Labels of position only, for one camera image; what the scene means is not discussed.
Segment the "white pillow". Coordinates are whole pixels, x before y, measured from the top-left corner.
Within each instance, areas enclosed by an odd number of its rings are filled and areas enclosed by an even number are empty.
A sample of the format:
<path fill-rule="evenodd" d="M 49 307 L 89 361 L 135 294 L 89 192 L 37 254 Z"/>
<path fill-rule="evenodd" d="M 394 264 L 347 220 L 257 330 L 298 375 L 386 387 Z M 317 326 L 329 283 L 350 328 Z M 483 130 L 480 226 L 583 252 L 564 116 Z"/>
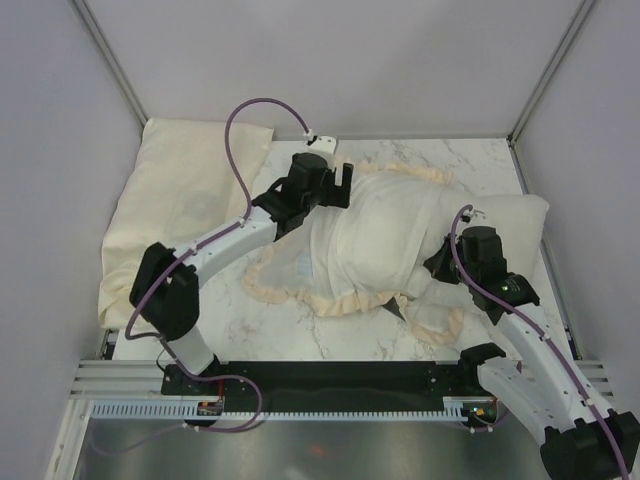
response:
<path fill-rule="evenodd" d="M 468 282 L 457 285 L 431 277 L 423 262 L 433 256 L 451 235 L 451 246 L 466 229 L 460 221 L 466 209 L 486 213 L 487 227 L 496 229 L 507 261 L 508 277 L 488 288 L 475 283 L 453 253 L 460 273 Z M 496 325 L 506 308 L 538 305 L 540 297 L 533 287 L 533 271 L 542 237 L 548 203 L 535 195 L 498 195 L 470 198 L 443 193 L 434 207 L 417 254 L 417 264 L 409 277 L 408 299 L 402 316 L 416 326 L 442 333 L 459 326 L 467 314 L 485 314 Z"/>

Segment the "white ruffled pillowcase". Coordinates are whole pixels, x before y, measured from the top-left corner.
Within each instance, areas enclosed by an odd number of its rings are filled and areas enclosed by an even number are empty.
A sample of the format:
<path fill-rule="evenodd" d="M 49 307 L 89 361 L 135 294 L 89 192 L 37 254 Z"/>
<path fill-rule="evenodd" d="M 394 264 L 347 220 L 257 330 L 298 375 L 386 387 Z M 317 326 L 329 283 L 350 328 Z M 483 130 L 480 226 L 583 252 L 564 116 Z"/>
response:
<path fill-rule="evenodd" d="M 423 266 L 448 229 L 437 209 L 451 182 L 437 167 L 358 163 L 349 206 L 318 207 L 266 247 L 247 270 L 245 290 L 263 303 L 295 299 L 321 317 L 394 304 L 417 339 L 454 343 L 464 313 L 443 300 Z"/>

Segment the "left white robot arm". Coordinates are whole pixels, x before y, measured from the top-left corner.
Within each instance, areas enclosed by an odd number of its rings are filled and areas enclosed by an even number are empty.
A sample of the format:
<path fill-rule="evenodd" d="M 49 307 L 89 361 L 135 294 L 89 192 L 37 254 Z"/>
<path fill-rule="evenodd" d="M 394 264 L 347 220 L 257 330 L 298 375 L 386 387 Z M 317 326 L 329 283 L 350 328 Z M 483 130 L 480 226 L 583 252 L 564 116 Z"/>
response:
<path fill-rule="evenodd" d="M 129 295 L 132 317 L 153 326 L 195 393 L 210 393 L 219 380 L 216 356 L 197 327 L 200 288 L 239 258 L 300 227 L 315 207 L 348 208 L 353 173 L 345 163 L 337 179 L 321 156 L 297 153 L 288 174 L 253 199 L 239 219 L 185 247 L 156 242 L 146 249 Z"/>

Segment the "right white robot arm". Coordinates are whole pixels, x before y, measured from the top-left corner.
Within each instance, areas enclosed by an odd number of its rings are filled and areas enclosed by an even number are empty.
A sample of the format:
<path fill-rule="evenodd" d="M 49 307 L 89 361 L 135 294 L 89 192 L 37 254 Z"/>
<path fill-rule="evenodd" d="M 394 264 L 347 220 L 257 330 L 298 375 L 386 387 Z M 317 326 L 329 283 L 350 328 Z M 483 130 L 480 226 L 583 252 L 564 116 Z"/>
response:
<path fill-rule="evenodd" d="M 617 412 L 556 344 L 539 296 L 524 276 L 509 271 L 497 231 L 450 232 L 424 265 L 435 280 L 468 289 L 525 367 L 519 371 L 494 344 L 469 348 L 456 372 L 460 388 L 496 397 L 534 438 L 550 478 L 630 478 L 638 419 Z"/>

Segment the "cream yellow pillow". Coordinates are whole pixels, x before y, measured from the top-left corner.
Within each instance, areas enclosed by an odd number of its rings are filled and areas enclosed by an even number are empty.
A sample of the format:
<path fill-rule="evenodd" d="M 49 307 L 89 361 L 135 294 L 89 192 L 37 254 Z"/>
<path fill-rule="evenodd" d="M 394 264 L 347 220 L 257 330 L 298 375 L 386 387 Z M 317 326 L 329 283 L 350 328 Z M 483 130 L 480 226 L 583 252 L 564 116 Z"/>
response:
<path fill-rule="evenodd" d="M 103 239 L 98 322 L 122 329 L 146 248 L 192 241 L 246 210 L 249 190 L 271 149 L 270 128 L 150 119 L 134 171 Z"/>

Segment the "shiny metal sheet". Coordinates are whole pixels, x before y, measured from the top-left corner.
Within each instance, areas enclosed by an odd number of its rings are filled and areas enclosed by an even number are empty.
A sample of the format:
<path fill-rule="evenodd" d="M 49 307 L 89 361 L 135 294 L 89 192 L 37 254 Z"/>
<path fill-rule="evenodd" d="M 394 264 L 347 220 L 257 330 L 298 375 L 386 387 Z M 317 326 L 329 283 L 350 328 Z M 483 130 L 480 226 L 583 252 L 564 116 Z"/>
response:
<path fill-rule="evenodd" d="M 244 433 L 90 423 L 78 479 L 544 479 L 516 420 L 470 434 L 431 422 L 266 422 Z"/>

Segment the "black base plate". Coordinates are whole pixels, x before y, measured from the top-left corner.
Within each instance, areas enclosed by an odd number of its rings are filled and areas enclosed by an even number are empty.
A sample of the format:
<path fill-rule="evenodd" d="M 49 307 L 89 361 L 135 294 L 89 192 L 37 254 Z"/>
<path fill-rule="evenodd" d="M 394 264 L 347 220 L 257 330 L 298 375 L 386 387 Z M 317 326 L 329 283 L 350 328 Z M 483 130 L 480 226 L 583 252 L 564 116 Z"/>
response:
<path fill-rule="evenodd" d="M 440 406 L 446 397 L 488 398 L 490 394 L 456 363 L 433 361 L 232 361 L 213 371 L 222 381 L 188 378 L 169 365 L 161 386 L 163 395 L 213 396 L 254 412 L 257 396 L 251 386 L 234 380 L 243 376 L 259 388 L 265 405 L 275 407 Z"/>

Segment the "right aluminium corner post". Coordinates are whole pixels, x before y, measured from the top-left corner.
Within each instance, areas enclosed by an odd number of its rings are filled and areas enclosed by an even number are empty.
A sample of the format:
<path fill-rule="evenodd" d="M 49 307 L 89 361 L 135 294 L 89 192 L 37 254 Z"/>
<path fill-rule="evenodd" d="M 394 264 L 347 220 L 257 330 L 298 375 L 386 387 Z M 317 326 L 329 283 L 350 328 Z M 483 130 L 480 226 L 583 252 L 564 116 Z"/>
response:
<path fill-rule="evenodd" d="M 527 98 L 520 114 L 518 115 L 512 129 L 506 137 L 510 148 L 514 148 L 522 136 L 530 119 L 534 115 L 538 105 L 543 100 L 547 90 L 551 87 L 552 82 L 557 76 L 559 70 L 568 58 L 571 49 L 578 40 L 582 31 L 589 22 L 596 7 L 600 4 L 598 0 L 581 0 L 569 23 L 564 29 L 562 36 L 557 43 L 549 60 L 547 61 L 540 77 Z"/>

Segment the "aluminium corner post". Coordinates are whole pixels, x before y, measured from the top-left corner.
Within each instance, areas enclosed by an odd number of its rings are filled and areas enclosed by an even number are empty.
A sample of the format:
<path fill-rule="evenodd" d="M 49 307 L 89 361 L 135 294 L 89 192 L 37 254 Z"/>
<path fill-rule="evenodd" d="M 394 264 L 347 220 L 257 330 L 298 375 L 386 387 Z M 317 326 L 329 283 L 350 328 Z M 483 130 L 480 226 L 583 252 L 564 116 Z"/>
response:
<path fill-rule="evenodd" d="M 540 77 L 527 98 L 520 114 L 518 115 L 512 129 L 506 137 L 510 148 L 514 148 L 522 136 L 530 119 L 534 115 L 538 105 L 543 100 L 547 90 L 551 87 L 552 82 L 557 76 L 559 70 L 568 58 L 571 49 L 578 40 L 582 31 L 589 22 L 596 7 L 600 4 L 598 0 L 581 0 L 569 23 L 564 29 L 562 36 L 557 43 L 549 60 L 547 61 Z"/>
<path fill-rule="evenodd" d="M 117 55 L 89 2 L 86 0 L 69 0 L 68 4 L 88 35 L 102 63 L 114 81 L 117 90 L 121 94 L 128 110 L 136 120 L 139 129 L 143 130 L 149 119 L 147 112 L 136 94 L 133 85 L 121 65 L 121 62 L 117 58 Z"/>

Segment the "left aluminium corner post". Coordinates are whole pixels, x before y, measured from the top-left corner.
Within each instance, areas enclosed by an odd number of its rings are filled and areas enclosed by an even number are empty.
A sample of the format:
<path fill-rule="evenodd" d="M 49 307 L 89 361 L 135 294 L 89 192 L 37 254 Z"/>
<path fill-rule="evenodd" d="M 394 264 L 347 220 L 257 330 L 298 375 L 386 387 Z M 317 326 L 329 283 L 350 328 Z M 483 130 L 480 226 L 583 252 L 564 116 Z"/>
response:
<path fill-rule="evenodd" d="M 121 65 L 121 62 L 117 58 L 117 55 L 89 2 L 86 0 L 69 0 L 68 4 L 88 35 L 102 63 L 114 81 L 117 90 L 121 94 L 128 110 L 136 120 L 139 129 L 143 130 L 149 119 L 147 112 L 136 94 L 133 85 Z"/>

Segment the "aluminium frame rail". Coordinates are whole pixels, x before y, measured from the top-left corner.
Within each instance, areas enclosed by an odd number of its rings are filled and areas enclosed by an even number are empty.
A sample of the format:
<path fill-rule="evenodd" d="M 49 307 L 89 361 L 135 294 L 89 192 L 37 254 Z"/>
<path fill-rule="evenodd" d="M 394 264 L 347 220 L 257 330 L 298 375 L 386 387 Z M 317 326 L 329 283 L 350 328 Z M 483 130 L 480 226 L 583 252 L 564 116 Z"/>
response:
<path fill-rule="evenodd" d="M 601 362 L 578 360 L 590 384 L 614 403 L 614 393 Z M 155 361 L 83 360 L 71 386 L 72 399 L 151 399 L 160 396 L 163 373 Z"/>

